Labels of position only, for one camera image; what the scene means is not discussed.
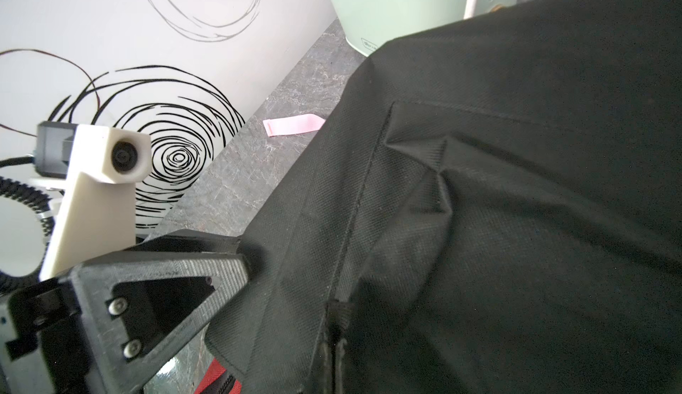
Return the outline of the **red and black backpack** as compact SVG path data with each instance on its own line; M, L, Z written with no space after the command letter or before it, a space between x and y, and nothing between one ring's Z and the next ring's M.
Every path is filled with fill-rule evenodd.
M391 41L239 247L246 393L678 393L681 0Z

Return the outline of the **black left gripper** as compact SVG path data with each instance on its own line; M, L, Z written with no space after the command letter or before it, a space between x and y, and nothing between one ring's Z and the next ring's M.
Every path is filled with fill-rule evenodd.
M239 243L180 230L2 296L1 392L140 392L248 284Z

